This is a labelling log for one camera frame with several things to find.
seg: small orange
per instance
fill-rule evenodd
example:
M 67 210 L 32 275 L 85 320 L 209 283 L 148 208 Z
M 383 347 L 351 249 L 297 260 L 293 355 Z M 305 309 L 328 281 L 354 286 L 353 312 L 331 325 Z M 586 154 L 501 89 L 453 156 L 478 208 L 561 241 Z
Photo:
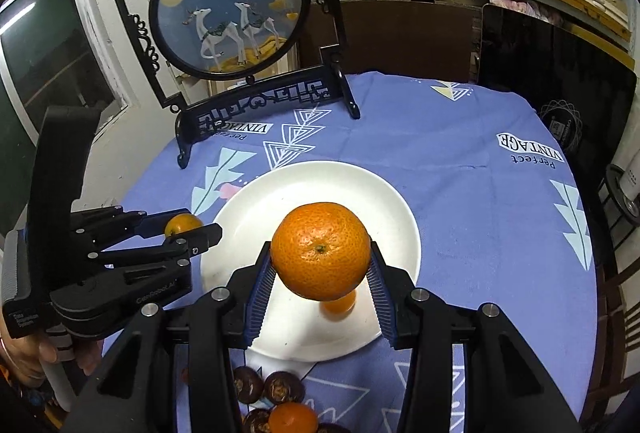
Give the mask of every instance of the small orange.
M 295 208 L 271 240 L 271 261 L 290 291 L 316 301 L 346 296 L 369 269 L 371 241 L 346 207 L 332 202 Z
M 176 215 L 166 223 L 166 226 L 164 227 L 164 236 L 168 238 L 171 235 L 179 235 L 180 233 L 197 229 L 203 225 L 202 220 L 197 216 L 194 216 L 191 213 L 183 213 L 181 215 Z
M 345 314 L 356 304 L 356 291 L 352 290 L 346 296 L 333 301 L 322 301 L 320 306 L 329 314 Z
M 285 402 L 269 415 L 271 433 L 316 433 L 318 417 L 313 410 L 297 402 Z

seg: chestnut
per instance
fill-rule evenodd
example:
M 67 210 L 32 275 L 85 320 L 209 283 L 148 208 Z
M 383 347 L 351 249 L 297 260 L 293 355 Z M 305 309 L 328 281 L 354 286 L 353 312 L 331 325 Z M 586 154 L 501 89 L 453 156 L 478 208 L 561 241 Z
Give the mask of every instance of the chestnut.
M 302 402 L 305 398 L 305 386 L 293 373 L 274 371 L 264 381 L 264 396 L 276 405 Z
M 248 366 L 238 366 L 234 370 L 234 385 L 238 400 L 243 404 L 253 404 L 260 399 L 264 387 L 260 375 Z
M 242 433 L 271 433 L 271 428 L 269 428 L 270 414 L 268 409 L 252 409 L 244 417 Z
M 318 431 L 316 433 L 351 433 L 347 428 L 340 426 L 339 424 L 330 424 L 323 422 L 318 425 Z

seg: blue tablecloth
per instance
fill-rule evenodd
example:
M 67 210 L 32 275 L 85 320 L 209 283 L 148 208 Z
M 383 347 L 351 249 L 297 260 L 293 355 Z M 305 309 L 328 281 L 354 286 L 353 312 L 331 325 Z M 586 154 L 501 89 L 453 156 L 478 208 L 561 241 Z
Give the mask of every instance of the blue tablecloth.
M 582 205 L 558 143 L 516 94 L 380 73 L 349 82 L 359 121 L 341 101 L 252 111 L 239 121 L 255 124 L 233 124 L 196 144 L 185 170 L 176 164 L 176 143 L 169 143 L 130 190 L 125 209 L 187 207 L 208 223 L 270 169 L 305 160 L 369 169 L 415 215 L 422 241 L 418 284 L 450 304 L 500 305 L 579 415 L 593 362 L 596 285 Z M 194 291 L 181 303 L 202 293 L 197 259 L 193 277 Z M 179 357 L 184 362 L 184 352 Z M 319 363 L 305 378 L 306 403 L 322 421 L 354 433 L 391 433 L 409 358 L 380 337 Z M 454 432 L 463 431 L 463 365 L 456 347 Z M 187 398 L 182 387 L 181 431 L 189 430 Z

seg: white deer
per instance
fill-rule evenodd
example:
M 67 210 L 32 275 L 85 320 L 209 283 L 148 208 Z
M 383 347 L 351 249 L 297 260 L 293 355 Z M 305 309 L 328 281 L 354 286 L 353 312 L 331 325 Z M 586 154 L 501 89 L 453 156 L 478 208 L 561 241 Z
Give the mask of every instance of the white deer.
M 266 20 L 260 18 L 256 22 L 249 22 L 247 10 L 250 9 L 251 6 L 242 2 L 236 2 L 234 5 L 240 9 L 240 30 L 249 38 L 249 41 L 251 41 L 251 46 L 254 48 L 254 55 L 256 58 L 260 54 L 260 51 L 258 50 L 258 44 L 255 41 L 255 35 L 262 29 L 268 30 L 275 36 L 276 49 L 280 48 L 280 37 L 278 36 L 278 31 L 273 25 L 273 18 L 269 17 Z
M 223 39 L 229 37 L 234 40 L 238 44 L 238 63 L 244 64 L 246 63 L 246 53 L 244 52 L 244 41 L 242 41 L 241 36 L 238 34 L 238 30 L 236 27 L 237 23 L 229 22 L 229 23 L 220 23 L 215 29 L 207 29 L 204 25 L 204 18 L 211 12 L 211 9 L 196 9 L 193 12 L 189 11 L 189 18 L 186 22 L 183 22 L 185 25 L 188 24 L 193 16 L 196 18 L 196 32 L 198 33 L 198 38 L 202 43 L 200 47 L 200 55 L 205 59 L 214 59 L 216 60 L 216 65 L 218 70 L 222 70 L 220 67 L 220 62 L 218 58 L 222 56 L 222 52 L 220 54 L 216 53 L 216 45 L 220 43 Z

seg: tablecloth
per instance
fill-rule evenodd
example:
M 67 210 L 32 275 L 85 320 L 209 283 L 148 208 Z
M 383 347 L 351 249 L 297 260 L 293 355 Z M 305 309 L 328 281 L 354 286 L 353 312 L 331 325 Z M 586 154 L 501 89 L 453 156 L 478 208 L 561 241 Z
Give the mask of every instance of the tablecloth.
M 360 120 L 350 119 L 340 100 L 253 110 L 196 144 L 185 170 L 176 164 L 177 144 L 169 143 L 124 208 L 187 207 L 209 223 L 269 170 L 306 160 L 366 168 L 414 213 L 422 243 L 417 285 L 454 305 L 500 305 L 578 416 L 593 363 L 596 286 L 586 219 L 558 143 L 516 94 L 373 72 L 348 80 Z M 202 294 L 197 258 L 193 278 L 193 292 L 176 304 Z M 392 433 L 409 360 L 408 351 L 395 352 L 379 337 L 343 358 L 291 369 L 308 371 L 305 402 L 321 421 L 354 433 Z M 179 349 L 178 367 L 185 361 Z M 244 355 L 232 352 L 232 362 Z M 266 371 L 278 367 L 265 364 Z M 460 346 L 452 376 L 451 430 L 458 433 L 465 408 Z M 180 431 L 189 431 L 184 386 L 177 413 Z

